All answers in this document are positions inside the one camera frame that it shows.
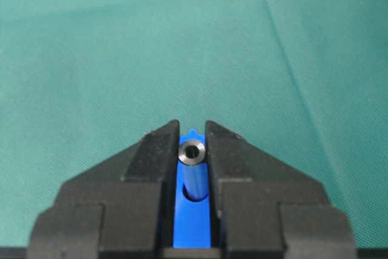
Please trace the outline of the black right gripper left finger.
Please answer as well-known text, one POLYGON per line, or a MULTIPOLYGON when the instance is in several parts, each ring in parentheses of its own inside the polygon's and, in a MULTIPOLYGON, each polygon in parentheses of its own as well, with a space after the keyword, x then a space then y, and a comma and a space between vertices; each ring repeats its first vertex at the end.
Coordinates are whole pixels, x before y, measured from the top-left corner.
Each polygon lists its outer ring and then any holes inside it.
POLYGON ((39 214, 28 258, 155 258, 173 243, 179 122, 66 181, 39 214))

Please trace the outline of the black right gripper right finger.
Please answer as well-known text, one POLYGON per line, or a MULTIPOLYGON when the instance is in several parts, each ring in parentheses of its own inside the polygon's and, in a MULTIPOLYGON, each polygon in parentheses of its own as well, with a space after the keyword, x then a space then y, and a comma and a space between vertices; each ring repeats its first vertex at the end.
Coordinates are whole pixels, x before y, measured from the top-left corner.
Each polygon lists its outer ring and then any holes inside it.
POLYGON ((224 126, 205 126, 225 258, 356 258, 347 215, 323 185, 224 126))

